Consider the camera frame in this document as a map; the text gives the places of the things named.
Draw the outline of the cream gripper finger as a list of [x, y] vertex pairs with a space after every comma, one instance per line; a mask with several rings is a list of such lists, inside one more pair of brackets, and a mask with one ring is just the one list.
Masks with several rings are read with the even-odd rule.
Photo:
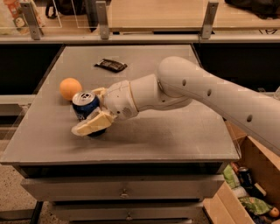
[[92, 93], [98, 97], [103, 97], [106, 94], [107, 89], [105, 87], [98, 87], [92, 90]]
[[97, 109], [94, 110], [85, 120], [73, 126], [71, 131], [76, 136], [84, 137], [100, 130], [105, 130], [112, 125], [115, 119], [116, 115], [113, 113], [107, 110], [103, 111]]

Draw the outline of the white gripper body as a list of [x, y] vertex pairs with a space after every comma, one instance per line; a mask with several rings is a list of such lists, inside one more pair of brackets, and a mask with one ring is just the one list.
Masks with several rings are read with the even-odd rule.
[[103, 96], [103, 105], [119, 120], [126, 120], [138, 115], [130, 83], [127, 80], [110, 86]]

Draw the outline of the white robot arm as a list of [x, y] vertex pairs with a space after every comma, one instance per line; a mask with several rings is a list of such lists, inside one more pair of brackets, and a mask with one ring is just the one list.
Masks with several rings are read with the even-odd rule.
[[98, 106], [72, 127], [72, 133], [83, 137], [105, 130], [116, 119], [130, 119], [148, 109], [178, 109], [193, 100], [280, 155], [279, 100], [223, 80], [176, 56], [163, 59], [156, 73], [76, 94], [74, 106], [86, 107], [92, 102]]

